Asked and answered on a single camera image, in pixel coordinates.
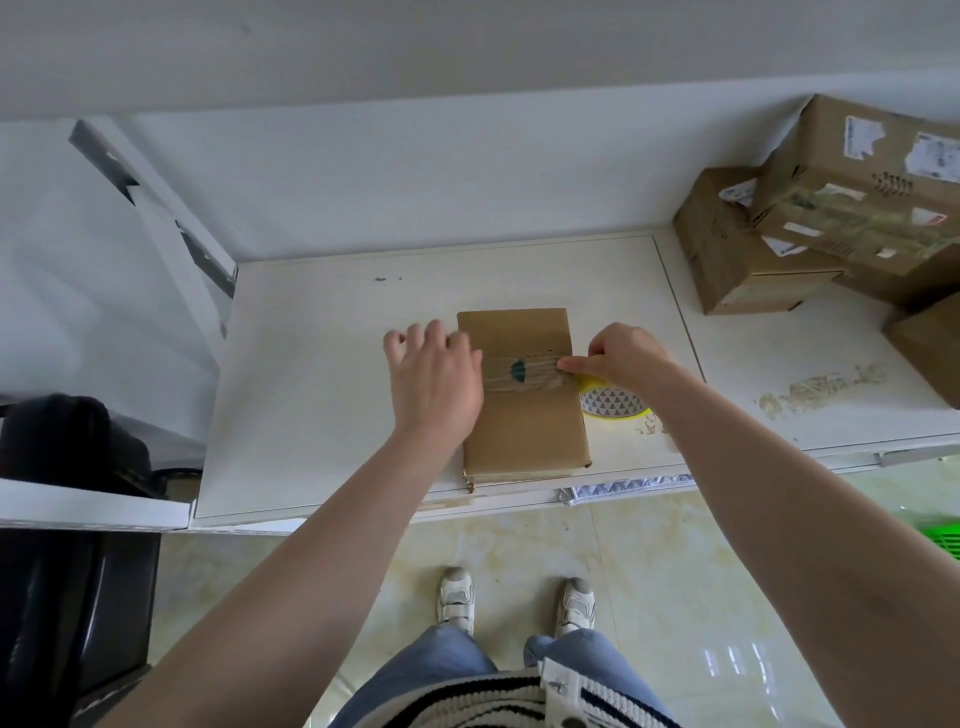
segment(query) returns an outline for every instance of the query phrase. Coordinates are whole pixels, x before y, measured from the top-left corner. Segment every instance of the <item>shoe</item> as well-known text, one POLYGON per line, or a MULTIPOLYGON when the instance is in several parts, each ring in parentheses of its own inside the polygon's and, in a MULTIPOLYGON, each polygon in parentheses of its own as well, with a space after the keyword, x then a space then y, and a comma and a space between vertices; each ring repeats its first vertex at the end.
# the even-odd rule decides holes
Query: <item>shoe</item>
POLYGON ((564 584, 564 595, 557 605, 556 638, 577 629, 593 629, 596 622, 596 599, 586 579, 573 577, 564 584))
POLYGON ((460 567, 444 571, 437 589, 437 623, 450 624, 473 636, 473 577, 460 567))

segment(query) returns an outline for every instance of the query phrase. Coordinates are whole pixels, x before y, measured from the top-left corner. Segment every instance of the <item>green crate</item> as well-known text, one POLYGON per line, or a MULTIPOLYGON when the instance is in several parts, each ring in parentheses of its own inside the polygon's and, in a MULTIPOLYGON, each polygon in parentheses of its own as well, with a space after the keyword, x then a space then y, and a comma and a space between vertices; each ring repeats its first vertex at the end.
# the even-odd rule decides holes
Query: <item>green crate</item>
POLYGON ((927 526, 921 528, 920 532, 954 559, 960 561, 960 523, 927 526))

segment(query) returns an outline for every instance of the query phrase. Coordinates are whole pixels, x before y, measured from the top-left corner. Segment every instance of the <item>black chair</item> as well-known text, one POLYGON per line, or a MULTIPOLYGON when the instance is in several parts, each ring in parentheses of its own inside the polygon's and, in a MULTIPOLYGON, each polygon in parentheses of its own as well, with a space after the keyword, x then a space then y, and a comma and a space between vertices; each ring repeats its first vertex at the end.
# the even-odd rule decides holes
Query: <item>black chair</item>
MULTIPOLYGON (((146 446, 90 398, 13 406, 0 477, 164 497, 146 446)), ((92 726, 150 669, 158 533, 0 530, 0 724, 92 726)))

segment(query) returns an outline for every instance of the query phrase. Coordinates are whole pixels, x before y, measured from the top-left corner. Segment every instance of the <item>cardboard box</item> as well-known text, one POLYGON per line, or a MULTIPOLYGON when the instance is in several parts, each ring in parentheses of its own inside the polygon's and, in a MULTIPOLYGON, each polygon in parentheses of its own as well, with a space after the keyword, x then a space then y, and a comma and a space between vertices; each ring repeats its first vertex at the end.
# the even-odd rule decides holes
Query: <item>cardboard box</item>
POLYGON ((469 483, 562 477, 590 464, 576 379, 556 371, 573 354, 565 308, 465 311, 457 324, 484 354, 484 405, 464 442, 469 483), (549 384, 521 377, 512 391, 492 391, 491 366, 509 372, 517 362, 552 361, 549 384))
POLYGON ((960 293, 884 333, 937 394, 960 409, 960 293))
POLYGON ((750 213, 761 234, 908 273, 960 238, 960 125, 814 96, 750 213))
POLYGON ((947 246, 905 276, 854 264, 833 282, 908 313, 918 313, 960 292, 960 245, 947 246))
POLYGON ((750 225, 755 167, 705 169, 674 218, 704 313, 788 311, 848 265, 817 251, 764 240, 750 225))

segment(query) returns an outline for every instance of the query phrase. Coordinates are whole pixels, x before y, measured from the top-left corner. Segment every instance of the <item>jeans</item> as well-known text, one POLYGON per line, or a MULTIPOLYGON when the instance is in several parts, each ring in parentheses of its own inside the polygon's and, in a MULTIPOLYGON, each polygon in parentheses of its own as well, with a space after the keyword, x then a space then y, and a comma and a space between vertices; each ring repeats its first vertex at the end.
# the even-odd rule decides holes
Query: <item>jeans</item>
MULTIPOLYGON (((592 629, 578 629, 558 640, 535 636, 523 646, 523 664, 534 667, 548 657, 564 667, 629 695, 669 716, 660 699, 640 679, 610 640, 592 629)), ((429 685, 497 672, 487 654, 466 632, 439 624, 408 644, 358 690, 330 722, 329 728, 353 728, 388 700, 429 685)))

